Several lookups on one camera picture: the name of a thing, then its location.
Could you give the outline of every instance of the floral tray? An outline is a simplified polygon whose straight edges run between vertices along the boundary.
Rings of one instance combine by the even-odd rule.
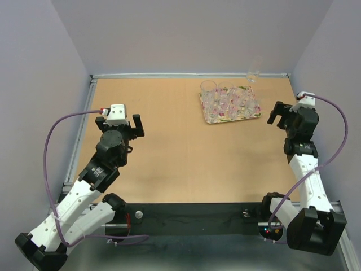
[[[229,122],[229,121],[238,121],[238,120],[257,119],[257,118],[261,117],[261,108],[260,108],[259,103],[257,102],[257,100],[255,100],[255,94],[254,94],[253,89],[250,86],[238,86],[237,88],[241,89],[243,91],[243,93],[246,94],[247,98],[244,100],[242,105],[239,107],[239,115],[238,115],[238,117],[236,117],[234,119],[228,116],[228,109],[225,110],[224,112],[221,112],[217,116],[212,116],[212,117],[207,119],[206,111],[205,111],[205,108],[204,108],[203,102],[202,102],[202,95],[201,95],[201,93],[199,94],[199,98],[200,98],[201,105],[202,105],[202,110],[203,110],[203,115],[204,115],[205,121],[208,124],[226,123],[226,122]],[[246,104],[247,100],[254,100],[256,102],[255,113],[251,114],[248,117],[244,116],[244,112],[246,110],[245,104]],[[217,99],[217,98],[214,99],[214,103],[215,103],[215,105],[218,105],[219,104],[219,99]]]

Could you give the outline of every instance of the glass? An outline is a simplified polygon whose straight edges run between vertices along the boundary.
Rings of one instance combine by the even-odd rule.
[[[231,103],[228,108],[228,117],[231,119],[237,119],[239,117],[240,107]]]
[[[250,118],[252,115],[254,115],[257,112],[258,108],[259,108],[258,103],[255,100],[248,100],[245,104],[243,115],[246,118]]]
[[[205,110],[205,116],[207,123],[214,123],[219,116],[219,108],[218,106],[213,103]]]
[[[201,84],[201,97],[203,102],[203,107],[206,109],[212,103],[214,103],[215,91],[217,89],[217,84],[211,80],[203,81]]]
[[[263,62],[263,57],[261,57],[259,55],[257,55],[253,59],[251,65],[248,69],[248,73],[246,75],[246,78],[249,82],[251,82],[251,83],[257,82],[257,80],[259,78],[259,73],[260,73],[262,62]]]
[[[248,96],[246,90],[241,88],[235,88],[232,95],[231,103],[233,103],[236,106],[242,106],[243,101],[247,99],[247,97]]]
[[[221,82],[218,84],[219,113],[224,113],[227,110],[232,99],[234,88],[234,85],[230,82]]]

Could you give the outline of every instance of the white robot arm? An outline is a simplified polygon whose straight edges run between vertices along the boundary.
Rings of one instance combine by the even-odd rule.
[[[330,204],[321,177],[315,168],[318,166],[318,153],[311,141],[319,121],[315,110],[313,93],[299,93],[294,106],[277,102],[267,123],[272,124],[277,115],[280,129],[286,130],[284,152],[297,181],[306,177],[298,187],[301,195],[301,210],[298,211],[287,199],[277,210],[283,195],[268,193],[263,205],[287,230],[287,243],[290,248],[313,253],[331,255],[346,226],[343,214],[335,213]]]
[[[116,212],[125,215],[126,203],[111,193],[92,211],[80,217],[89,204],[100,197],[120,175],[118,168],[126,165],[127,155],[133,149],[129,141],[144,137],[140,116],[133,115],[135,127],[132,128],[124,104],[113,104],[110,108],[102,109],[102,112],[107,119],[97,117],[95,120],[103,132],[96,153],[56,207],[58,217],[51,213],[30,233],[21,233],[15,239],[20,251],[39,271],[58,271],[70,252],[61,242],[56,220],[66,242],[76,245],[84,236],[113,220]]]

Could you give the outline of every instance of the gray wall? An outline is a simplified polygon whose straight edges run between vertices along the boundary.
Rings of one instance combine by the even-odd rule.
[[[361,260],[361,1],[335,0],[291,76],[295,92],[311,91],[339,104],[350,125],[344,151],[322,171],[328,195],[341,200],[348,232]],[[321,160],[340,145],[344,126],[335,109],[317,103]]]
[[[291,72],[332,0],[52,0],[91,74]]]
[[[14,244],[45,217],[42,151],[52,123],[83,107],[89,79],[50,0],[0,8],[0,269],[30,270]],[[59,194],[79,119],[56,129],[49,170]]]

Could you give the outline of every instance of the wooden table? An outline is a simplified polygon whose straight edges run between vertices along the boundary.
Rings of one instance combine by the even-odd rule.
[[[289,80],[260,78],[252,87],[263,116],[221,124],[204,120],[198,98],[204,80],[98,80],[91,109],[124,103],[129,120],[140,114],[146,133],[130,142],[133,153],[107,193],[128,203],[260,202],[267,192],[286,193],[292,187],[296,179],[283,153],[285,131],[267,124],[276,101],[295,103]],[[244,78],[211,80],[249,84]],[[102,134],[94,123],[96,116],[88,120],[77,174]],[[299,201],[298,193],[291,198]]]

